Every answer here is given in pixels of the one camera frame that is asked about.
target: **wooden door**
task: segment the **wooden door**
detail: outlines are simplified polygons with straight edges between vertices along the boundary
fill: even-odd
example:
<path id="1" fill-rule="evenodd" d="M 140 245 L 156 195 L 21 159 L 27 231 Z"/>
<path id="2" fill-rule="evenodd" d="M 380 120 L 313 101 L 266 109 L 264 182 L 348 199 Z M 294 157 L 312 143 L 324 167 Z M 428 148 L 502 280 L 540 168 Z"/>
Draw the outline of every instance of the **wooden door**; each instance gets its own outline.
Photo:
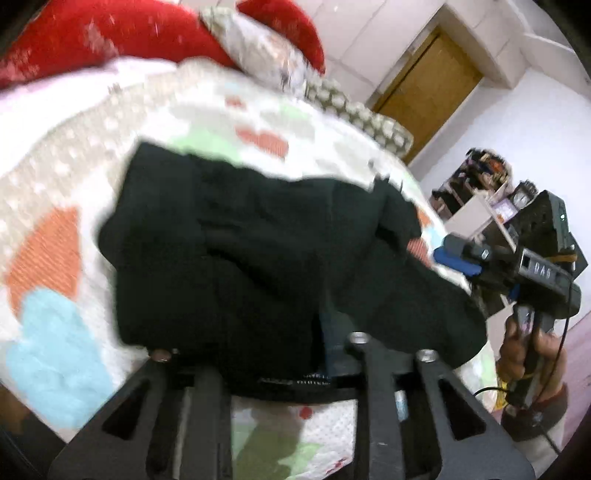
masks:
<path id="1" fill-rule="evenodd" d="M 442 31 L 417 50 L 374 110 L 394 118 L 414 136 L 406 164 L 429 142 L 468 94 L 482 73 Z"/>

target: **orange patch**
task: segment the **orange patch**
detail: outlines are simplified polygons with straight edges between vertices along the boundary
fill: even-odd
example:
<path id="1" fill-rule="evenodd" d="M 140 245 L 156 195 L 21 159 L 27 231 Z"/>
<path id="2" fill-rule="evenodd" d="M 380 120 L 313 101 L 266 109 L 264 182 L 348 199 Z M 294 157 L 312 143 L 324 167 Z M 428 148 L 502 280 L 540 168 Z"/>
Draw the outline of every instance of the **orange patch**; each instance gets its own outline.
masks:
<path id="1" fill-rule="evenodd" d="M 17 318 L 22 298 L 36 287 L 74 298 L 80 273 L 77 227 L 77 209 L 53 209 L 21 245 L 5 279 Z"/>
<path id="2" fill-rule="evenodd" d="M 423 262 L 426 267 L 431 268 L 433 262 L 429 257 L 429 249 L 427 243 L 422 238 L 413 238 L 408 242 L 407 250 L 418 260 Z"/>
<path id="3" fill-rule="evenodd" d="M 264 150 L 271 155 L 276 155 L 279 158 L 285 158 L 290 149 L 286 140 L 283 140 L 273 132 L 262 131 L 257 134 L 252 128 L 236 127 L 236 135 L 247 144 L 255 144 L 261 150 Z"/>
<path id="4" fill-rule="evenodd" d="M 415 205 L 415 208 L 417 209 L 417 217 L 419 223 L 421 224 L 421 230 L 423 230 L 426 226 L 431 225 L 431 219 L 429 218 L 429 215 L 427 215 L 421 207 Z"/>
<path id="5" fill-rule="evenodd" d="M 240 97 L 226 97 L 226 106 L 246 110 L 246 105 Z"/>

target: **blue patch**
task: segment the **blue patch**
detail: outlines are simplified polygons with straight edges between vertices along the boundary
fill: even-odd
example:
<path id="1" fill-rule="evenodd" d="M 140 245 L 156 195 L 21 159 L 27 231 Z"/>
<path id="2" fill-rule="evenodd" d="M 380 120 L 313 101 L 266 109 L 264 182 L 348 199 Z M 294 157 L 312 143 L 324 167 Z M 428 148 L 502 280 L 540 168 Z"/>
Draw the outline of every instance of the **blue patch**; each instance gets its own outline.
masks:
<path id="1" fill-rule="evenodd" d="M 439 248 L 443 245 L 443 239 L 445 238 L 445 234 L 442 235 L 440 232 L 437 231 L 433 225 L 429 225 L 425 228 L 425 232 L 427 233 L 428 239 L 426 240 L 429 244 L 429 247 L 432 250 Z"/>
<path id="2" fill-rule="evenodd" d="M 22 302 L 21 323 L 22 338 L 6 358 L 12 379 L 53 427 L 81 428 L 114 387 L 76 304 L 36 288 Z"/>

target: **black metal bracket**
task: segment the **black metal bracket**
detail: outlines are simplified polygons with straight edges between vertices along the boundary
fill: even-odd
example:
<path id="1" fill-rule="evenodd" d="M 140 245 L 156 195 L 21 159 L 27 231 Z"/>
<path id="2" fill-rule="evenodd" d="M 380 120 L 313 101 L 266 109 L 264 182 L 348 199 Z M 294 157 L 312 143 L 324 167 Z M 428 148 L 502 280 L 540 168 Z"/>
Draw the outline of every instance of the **black metal bracket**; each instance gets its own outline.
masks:
<path id="1" fill-rule="evenodd" d="M 436 352 L 391 351 L 362 332 L 349 335 L 348 348 L 363 372 L 354 377 L 356 480 L 535 478 Z M 150 360 L 58 455 L 48 478 L 229 480 L 230 415 L 230 391 L 217 370 Z"/>

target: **blue clip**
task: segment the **blue clip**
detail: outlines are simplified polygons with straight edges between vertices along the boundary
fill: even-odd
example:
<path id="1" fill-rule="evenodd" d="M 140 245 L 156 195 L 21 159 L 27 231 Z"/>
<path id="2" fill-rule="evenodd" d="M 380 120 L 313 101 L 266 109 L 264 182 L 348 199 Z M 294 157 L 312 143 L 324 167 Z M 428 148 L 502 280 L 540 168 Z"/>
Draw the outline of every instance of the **blue clip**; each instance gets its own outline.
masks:
<path id="1" fill-rule="evenodd" d="M 439 247 L 433 251 L 433 260 L 435 262 L 445 265 L 446 267 L 463 273 L 467 277 L 476 277 L 482 273 L 482 267 L 475 265 L 466 260 L 462 260 L 460 257 L 455 257 L 447 253 L 445 248 Z"/>

